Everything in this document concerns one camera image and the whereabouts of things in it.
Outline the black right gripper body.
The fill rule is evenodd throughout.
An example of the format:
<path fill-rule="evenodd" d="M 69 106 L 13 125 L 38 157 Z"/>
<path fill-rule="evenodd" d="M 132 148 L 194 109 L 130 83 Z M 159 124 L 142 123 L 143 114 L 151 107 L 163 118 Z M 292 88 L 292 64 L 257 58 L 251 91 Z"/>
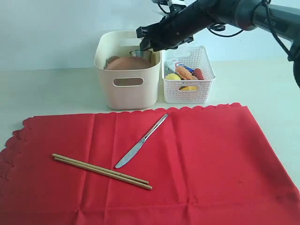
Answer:
<path fill-rule="evenodd" d="M 150 47 L 154 51 L 175 49 L 199 31 L 212 25 L 215 4 L 191 4 L 150 28 Z"/>

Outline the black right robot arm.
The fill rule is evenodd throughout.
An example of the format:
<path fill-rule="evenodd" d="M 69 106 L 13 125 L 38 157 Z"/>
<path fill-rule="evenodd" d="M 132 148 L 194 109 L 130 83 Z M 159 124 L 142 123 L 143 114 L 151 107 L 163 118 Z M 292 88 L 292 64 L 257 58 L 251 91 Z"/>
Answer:
<path fill-rule="evenodd" d="M 156 0 L 170 12 L 158 23 L 141 26 L 136 35 L 141 50 L 177 49 L 190 43 L 203 29 L 212 33 L 225 25 L 250 31 L 261 28 L 270 32 L 293 62 L 293 75 L 300 82 L 300 11 L 297 8 L 273 5 L 269 0 L 196 0 L 186 5 L 182 0 Z"/>

